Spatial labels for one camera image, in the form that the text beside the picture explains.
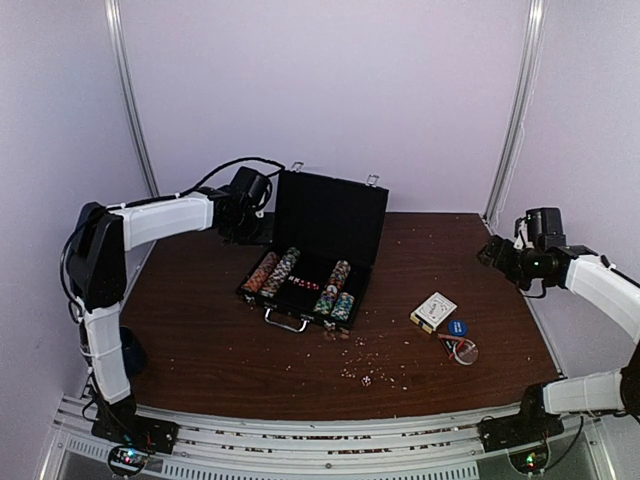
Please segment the dark wood surface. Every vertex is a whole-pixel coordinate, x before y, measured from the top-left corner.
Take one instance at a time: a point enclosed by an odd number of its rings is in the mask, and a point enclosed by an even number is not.
[[[349,338],[269,326],[234,294],[259,247],[215,232],[159,242],[123,314],[149,355],[139,403],[282,420],[360,420],[506,405],[556,370],[524,300],[475,253],[477,215],[387,214],[377,263]],[[478,361],[450,361],[409,321],[434,292],[458,305]],[[446,333],[446,322],[441,327]],[[369,387],[361,378],[369,375]]]

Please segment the deck of cards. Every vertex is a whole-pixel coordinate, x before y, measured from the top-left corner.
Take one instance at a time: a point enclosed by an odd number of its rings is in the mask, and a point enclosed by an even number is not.
[[[411,312],[411,321],[427,333],[432,333],[447,318],[457,305],[436,292]]]

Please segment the black briefcase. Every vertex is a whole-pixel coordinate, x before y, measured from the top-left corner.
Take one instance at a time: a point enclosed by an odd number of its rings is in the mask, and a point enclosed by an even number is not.
[[[301,333],[309,323],[348,333],[378,254],[389,191],[377,176],[357,183],[284,171],[272,244],[236,292],[265,321]],[[278,321],[274,313],[299,319]]]

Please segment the briefcase handle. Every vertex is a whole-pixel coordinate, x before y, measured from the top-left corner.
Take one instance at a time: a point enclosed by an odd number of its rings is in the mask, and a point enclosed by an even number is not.
[[[274,322],[269,318],[272,310],[273,310],[272,308],[267,308],[264,311],[264,321],[267,322],[269,325],[284,328],[285,330],[289,330],[290,332],[293,332],[293,333],[302,333],[307,329],[307,325],[309,325],[309,320],[300,320],[301,322],[300,328],[294,328],[294,327],[290,327],[289,325],[285,325],[284,323]]]

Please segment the blue poker chip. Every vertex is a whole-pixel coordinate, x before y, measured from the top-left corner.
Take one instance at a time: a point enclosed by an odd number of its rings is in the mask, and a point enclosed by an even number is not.
[[[455,335],[456,337],[464,337],[469,328],[467,328],[467,324],[462,320],[451,320],[449,322],[449,333],[451,335]]]

